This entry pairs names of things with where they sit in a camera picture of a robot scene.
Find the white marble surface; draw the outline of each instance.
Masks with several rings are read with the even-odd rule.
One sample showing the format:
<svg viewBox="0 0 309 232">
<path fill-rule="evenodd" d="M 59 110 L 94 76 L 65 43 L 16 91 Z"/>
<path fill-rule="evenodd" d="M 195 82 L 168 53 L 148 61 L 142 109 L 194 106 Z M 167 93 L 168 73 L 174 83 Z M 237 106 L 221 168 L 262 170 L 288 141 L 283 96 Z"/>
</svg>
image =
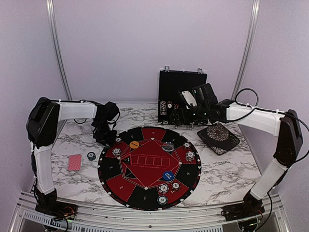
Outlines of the white marble surface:
<svg viewBox="0 0 309 232">
<path fill-rule="evenodd" d="M 158 125 L 156 104 L 117 104 L 121 109 L 116 130 L 118 133 L 137 126 L 161 126 L 174 129 L 172 125 Z M 92 137 L 92 120 L 84 124 L 68 121 L 52 150 L 53 180 L 59 197 L 90 203 L 121 205 L 111 198 L 102 187 L 98 178 L 97 164 L 103 146 Z M 227 128 L 239 139 L 240 144 L 222 156 L 216 155 L 198 137 L 197 132 L 179 127 L 175 131 L 186 137 L 197 149 L 202 174 L 197 188 L 181 204 L 175 207 L 228 203 L 242 200 L 245 193 L 260 176 L 257 165 L 247 142 L 236 124 Z M 88 152 L 93 151 L 96 159 L 90 162 Z M 67 170 L 69 155 L 82 155 L 82 168 L 79 171 Z"/>
</svg>

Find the poker mat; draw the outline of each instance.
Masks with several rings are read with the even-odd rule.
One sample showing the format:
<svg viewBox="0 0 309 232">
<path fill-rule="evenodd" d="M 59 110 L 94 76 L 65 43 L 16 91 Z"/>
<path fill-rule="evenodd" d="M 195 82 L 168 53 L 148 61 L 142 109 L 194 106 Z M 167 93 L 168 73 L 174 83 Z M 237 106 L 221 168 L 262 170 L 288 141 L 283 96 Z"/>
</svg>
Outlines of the poker mat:
<svg viewBox="0 0 309 232">
<path fill-rule="evenodd" d="M 201 173 L 194 146 L 175 131 L 137 127 L 103 149 L 98 175 L 106 192 L 126 207 L 160 210 L 186 199 Z"/>
</svg>

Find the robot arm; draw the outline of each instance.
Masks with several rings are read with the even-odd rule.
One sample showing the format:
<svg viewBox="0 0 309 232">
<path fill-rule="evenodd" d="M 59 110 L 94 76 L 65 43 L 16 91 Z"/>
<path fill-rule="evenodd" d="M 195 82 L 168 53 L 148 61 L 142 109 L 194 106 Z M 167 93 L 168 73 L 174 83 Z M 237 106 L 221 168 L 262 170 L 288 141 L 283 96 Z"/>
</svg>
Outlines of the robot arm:
<svg viewBox="0 0 309 232">
<path fill-rule="evenodd" d="M 119 115 L 118 107 L 112 102 L 103 105 L 90 101 L 39 99 L 27 122 L 32 149 L 32 169 L 37 177 L 35 194 L 38 211 L 50 214 L 65 206 L 56 201 L 51 169 L 51 151 L 56 141 L 58 123 L 68 119 L 93 119 L 93 136 L 96 141 L 103 145 L 112 145 L 117 134 L 113 128 Z"/>
<path fill-rule="evenodd" d="M 281 182 L 288 169 L 295 163 L 299 150 L 303 144 L 303 138 L 299 122 L 296 120 L 297 114 L 294 110 L 287 112 L 272 111 L 257 108 L 244 104 L 238 104 L 232 100 L 217 101 L 210 84 L 196 87 L 192 90 L 180 93 L 188 110 L 179 110 L 172 114 L 171 120 L 176 125 L 188 124 L 180 119 L 195 123 L 205 123 L 220 121 L 224 123 L 234 122 L 239 125 L 252 127 L 268 132 L 278 137 L 278 143 L 274 159 L 267 166 L 260 179 L 250 189 L 244 197 L 244 203 L 238 205 L 228 205 L 223 208 L 224 212 L 238 212 L 224 215 L 226 220 L 235 220 L 252 216 L 262 205 L 261 199 Z"/>
</svg>

